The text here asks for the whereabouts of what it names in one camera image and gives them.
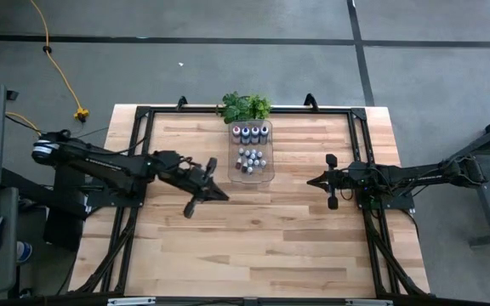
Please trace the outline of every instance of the wooden table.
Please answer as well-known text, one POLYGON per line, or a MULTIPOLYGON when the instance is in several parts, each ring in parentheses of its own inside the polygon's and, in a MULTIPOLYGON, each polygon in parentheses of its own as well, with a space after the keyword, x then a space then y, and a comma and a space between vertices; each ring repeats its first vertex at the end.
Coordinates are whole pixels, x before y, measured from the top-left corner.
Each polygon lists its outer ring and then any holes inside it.
MULTIPOLYGON (((128 146, 136 106, 115 106, 107 149, 128 146)), ((376 162, 398 165, 387 108, 366 110, 376 162)), ((375 296, 364 221, 355 201, 338 195, 339 209, 330 211, 326 194, 305 184, 326 169, 327 153, 339 158, 339 167, 352 161, 345 116, 272 115, 269 120, 276 176, 268 186, 251 188, 228 179, 228 136, 222 119, 213 114, 156 114, 150 151, 177 150, 203 165, 210 156, 218 158, 214 179, 231 199, 200 204, 193 218, 186 219, 182 210, 189 194, 159 181, 150 184, 135 231, 126 295, 375 296)), ((357 131, 362 145, 361 129, 357 131)), ((82 285, 105 256, 114 214, 115 209, 103 208, 86 221, 70 290, 82 285)), ((428 291, 413 223, 399 211, 388 211, 387 221, 396 258, 428 291)), ((385 261, 379 261, 388 288, 385 261)), ((113 285, 119 262, 117 258, 113 285)))

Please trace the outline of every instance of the clear plastic tray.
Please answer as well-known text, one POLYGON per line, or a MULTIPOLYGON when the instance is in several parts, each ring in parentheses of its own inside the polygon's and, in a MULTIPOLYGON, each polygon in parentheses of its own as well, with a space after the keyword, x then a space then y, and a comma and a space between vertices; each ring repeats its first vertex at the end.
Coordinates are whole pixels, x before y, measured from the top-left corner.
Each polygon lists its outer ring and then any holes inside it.
POLYGON ((244 183, 244 184, 261 184, 270 182, 275 177, 275 168, 273 166, 273 141, 271 135, 273 134, 273 129, 271 126, 271 122, 267 120, 249 120, 242 122, 232 122, 228 124, 228 178, 232 182, 244 183), (257 144, 243 144, 240 140, 237 143, 237 139, 234 139, 234 135, 232 130, 235 126, 238 126, 241 130, 243 128, 248 128, 249 131, 253 127, 257 127, 260 130, 263 127, 267 127, 269 129, 267 140, 265 144, 261 144, 260 141, 257 144), (247 158, 243 154, 243 156, 239 155, 239 149, 243 148, 244 150, 257 150, 262 152, 262 157, 259 158, 259 161, 265 160, 266 166, 262 168, 261 166, 255 167, 253 166, 253 173, 243 173, 242 169, 236 168, 236 162, 238 158, 242 158, 242 162, 247 162, 247 158))

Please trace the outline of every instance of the yellow cable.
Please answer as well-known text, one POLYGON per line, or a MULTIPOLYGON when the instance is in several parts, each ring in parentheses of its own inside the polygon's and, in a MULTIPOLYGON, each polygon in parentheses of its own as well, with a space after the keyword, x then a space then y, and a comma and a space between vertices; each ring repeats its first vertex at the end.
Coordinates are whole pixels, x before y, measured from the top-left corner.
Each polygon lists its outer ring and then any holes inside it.
MULTIPOLYGON (((33 4, 33 7, 37 10, 37 12, 39 13, 39 16, 41 16, 41 20, 43 21, 43 26, 44 26, 44 36, 45 36, 45 44, 46 44, 46 47, 48 47, 48 44, 49 44, 49 39, 48 39, 48 27, 47 27, 47 21, 44 19, 44 16, 43 16, 43 12, 41 11, 41 9, 35 4, 35 2, 33 0, 30 0, 31 4, 33 4)), ((69 84, 69 82, 67 81, 67 78, 66 78, 66 75, 64 74, 64 72, 61 70, 60 66, 58 65, 58 63, 56 63, 56 61, 52 58, 52 56, 50 56, 50 52, 48 50, 48 48, 45 50, 44 52, 47 56, 48 56, 48 59, 52 62, 52 64, 54 65, 54 67, 56 68, 56 70, 60 73, 61 75, 61 78, 64 80, 64 83, 66 84, 67 86, 67 89, 69 89, 69 92, 71 93, 71 95, 73 96, 73 99, 75 100, 75 102, 77 102, 77 113, 75 113, 74 117, 78 120, 80 120, 81 122, 83 122, 83 120, 86 119, 86 117, 89 115, 89 111, 87 109, 83 109, 83 107, 81 106, 81 102, 79 102, 78 100, 78 97, 77 95, 75 94, 75 91, 73 91, 73 88, 71 88, 71 85, 69 84)))
POLYGON ((11 111, 6 111, 5 112, 5 115, 7 116, 15 116, 15 117, 19 117, 20 119, 22 119, 22 121, 26 122, 27 124, 30 125, 30 127, 34 128, 35 129, 35 132, 41 136, 41 132, 39 132, 39 129, 35 126, 35 124, 33 124, 33 122, 27 120, 26 117, 22 116, 21 114, 17 114, 17 113, 14 113, 14 112, 11 112, 11 111))

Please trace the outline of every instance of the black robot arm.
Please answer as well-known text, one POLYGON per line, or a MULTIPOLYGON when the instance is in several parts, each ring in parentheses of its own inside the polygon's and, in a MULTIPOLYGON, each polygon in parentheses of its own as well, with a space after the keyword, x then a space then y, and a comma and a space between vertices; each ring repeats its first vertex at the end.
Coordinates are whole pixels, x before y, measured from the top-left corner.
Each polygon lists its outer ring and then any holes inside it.
POLYGON ((307 184, 330 193, 328 206, 337 209, 336 190, 362 190, 373 197, 395 198, 418 186, 453 184, 476 188, 487 182, 472 156, 457 156, 437 164, 419 167, 397 167, 354 161, 347 168, 337 167, 336 156, 327 155, 328 170, 307 184))
POLYGON ((156 176, 164 183, 171 184, 192 194, 184 215, 190 218, 194 206, 203 201, 227 201, 228 196, 213 181, 212 175, 217 160, 210 158, 205 170, 202 165, 192 162, 175 151, 155 151, 153 154, 125 156, 71 138, 68 131, 45 133, 33 145, 31 156, 43 165, 65 164, 79 172, 102 180, 115 194, 134 197, 140 186, 148 184, 156 176), (182 168, 188 163, 189 168, 182 168))

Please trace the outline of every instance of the clear plastic container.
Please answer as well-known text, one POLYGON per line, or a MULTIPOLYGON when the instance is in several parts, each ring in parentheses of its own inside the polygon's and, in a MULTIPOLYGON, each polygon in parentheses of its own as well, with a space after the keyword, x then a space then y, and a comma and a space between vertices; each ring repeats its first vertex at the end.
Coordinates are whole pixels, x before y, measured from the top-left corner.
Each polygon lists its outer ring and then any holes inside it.
POLYGON ((271 135, 273 129, 271 122, 267 120, 249 120, 243 122, 232 122, 228 124, 228 178, 232 182, 244 183, 244 184, 261 184, 270 182, 275 177, 275 168, 273 166, 273 141, 271 135), (248 130, 249 139, 237 139, 234 136, 234 127, 239 127, 242 131, 244 128, 248 130), (253 140, 253 128, 257 128, 262 131, 263 128, 268 129, 268 134, 264 141, 259 135, 259 141, 256 143, 253 140), (242 165, 248 162, 249 157, 245 154, 239 155, 239 149, 243 148, 244 151, 256 150, 256 158, 258 161, 266 161, 265 167, 258 165, 257 167, 252 165, 253 172, 249 174, 247 171, 242 171, 242 165), (262 152, 262 157, 258 158, 258 152, 262 152), (237 160, 242 159, 242 165, 239 169, 236 168, 237 160))

